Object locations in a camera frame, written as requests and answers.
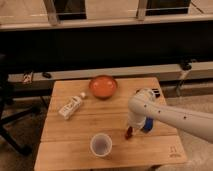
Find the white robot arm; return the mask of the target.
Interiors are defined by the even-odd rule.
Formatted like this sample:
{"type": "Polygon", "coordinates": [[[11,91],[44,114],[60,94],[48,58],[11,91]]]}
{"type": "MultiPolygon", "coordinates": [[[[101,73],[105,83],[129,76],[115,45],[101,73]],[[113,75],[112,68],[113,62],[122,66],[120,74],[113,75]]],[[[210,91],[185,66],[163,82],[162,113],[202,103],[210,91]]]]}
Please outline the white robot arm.
{"type": "Polygon", "coordinates": [[[148,131],[147,120],[154,119],[213,143],[213,114],[159,104],[159,95],[158,89],[144,88],[129,99],[130,127],[148,131]]]}

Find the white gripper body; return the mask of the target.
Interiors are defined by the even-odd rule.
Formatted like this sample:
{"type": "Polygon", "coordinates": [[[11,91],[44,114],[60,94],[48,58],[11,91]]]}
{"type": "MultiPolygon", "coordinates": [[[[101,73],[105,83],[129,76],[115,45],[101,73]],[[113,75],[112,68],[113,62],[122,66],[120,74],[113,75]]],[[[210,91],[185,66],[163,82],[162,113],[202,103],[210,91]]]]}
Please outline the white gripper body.
{"type": "Polygon", "coordinates": [[[128,113],[127,122],[128,125],[134,129],[142,129],[145,125],[146,117],[140,114],[135,114],[133,112],[128,113]]]}

